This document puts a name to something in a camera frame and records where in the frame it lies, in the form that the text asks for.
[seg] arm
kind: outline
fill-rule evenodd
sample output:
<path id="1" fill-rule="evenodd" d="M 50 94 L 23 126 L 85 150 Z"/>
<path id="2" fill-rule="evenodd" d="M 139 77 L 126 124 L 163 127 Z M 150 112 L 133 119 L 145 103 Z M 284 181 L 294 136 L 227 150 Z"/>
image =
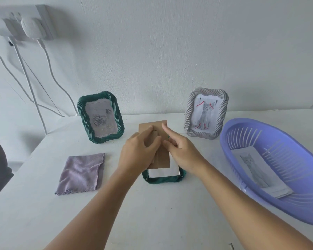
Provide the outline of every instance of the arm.
<path id="1" fill-rule="evenodd" d="M 133 134 L 122 148 L 118 168 L 80 213 L 54 238 L 45 250 L 104 249 L 111 228 L 129 188 L 151 163 L 161 137 L 145 147 L 152 127 Z"/>
<path id="2" fill-rule="evenodd" d="M 178 165 L 201 179 L 246 250 L 313 250 L 313 243 L 238 189 L 198 152 L 191 141 L 163 125 L 163 141 Z"/>

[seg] person's left hand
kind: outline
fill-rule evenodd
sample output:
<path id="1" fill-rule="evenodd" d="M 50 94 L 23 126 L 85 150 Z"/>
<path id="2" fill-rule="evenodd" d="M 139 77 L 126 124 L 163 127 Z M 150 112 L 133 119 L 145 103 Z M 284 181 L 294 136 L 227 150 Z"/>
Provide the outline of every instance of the person's left hand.
<path id="1" fill-rule="evenodd" d="M 119 158 L 119 170 L 138 177 L 151 164 L 155 153 L 161 145 L 161 136 L 156 137 L 149 147 L 144 145 L 144 140 L 150 135 L 152 130 L 153 127 L 150 126 L 142 133 L 136 132 L 125 142 Z"/>

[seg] white table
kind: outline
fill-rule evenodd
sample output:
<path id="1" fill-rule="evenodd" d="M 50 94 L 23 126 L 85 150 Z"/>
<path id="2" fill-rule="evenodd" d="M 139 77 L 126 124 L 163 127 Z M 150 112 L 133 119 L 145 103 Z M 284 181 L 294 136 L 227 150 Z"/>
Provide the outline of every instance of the white table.
<path id="1" fill-rule="evenodd" d="M 225 121 L 249 117 L 274 125 L 313 153 L 313 110 L 227 112 Z M 125 140 L 138 123 L 168 120 L 183 133 L 184 114 L 123 116 L 123 137 L 101 145 L 88 140 L 79 117 L 61 118 L 0 193 L 0 249 L 42 249 L 92 199 L 96 192 L 54 195 L 69 155 L 105 152 L 103 183 L 117 167 Z M 190 138 L 198 150 L 226 176 L 229 165 L 219 139 Z M 313 226 L 269 206 L 313 241 Z M 106 249 L 243 249 L 202 183 L 188 174 L 180 183 L 150 185 L 139 177 L 119 211 Z"/>

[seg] plastic basket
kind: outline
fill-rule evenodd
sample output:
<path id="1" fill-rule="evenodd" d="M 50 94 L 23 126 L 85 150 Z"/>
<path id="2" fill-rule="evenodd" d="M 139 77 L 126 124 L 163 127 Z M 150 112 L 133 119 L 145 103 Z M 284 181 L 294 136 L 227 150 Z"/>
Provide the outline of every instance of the plastic basket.
<path id="1" fill-rule="evenodd" d="M 278 128 L 249 118 L 228 121 L 220 136 L 221 147 L 236 173 L 239 187 L 252 198 L 275 206 L 313 225 L 313 154 Z M 293 193 L 274 198 L 252 181 L 231 150 L 254 146 L 265 162 Z"/>

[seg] purple cloth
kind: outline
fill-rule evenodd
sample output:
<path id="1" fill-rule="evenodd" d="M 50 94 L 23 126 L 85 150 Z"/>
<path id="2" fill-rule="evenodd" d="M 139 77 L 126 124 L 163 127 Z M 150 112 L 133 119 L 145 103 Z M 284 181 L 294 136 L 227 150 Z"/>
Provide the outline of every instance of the purple cloth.
<path id="1" fill-rule="evenodd" d="M 69 156 L 61 173 L 56 195 L 96 190 L 104 169 L 104 153 Z"/>

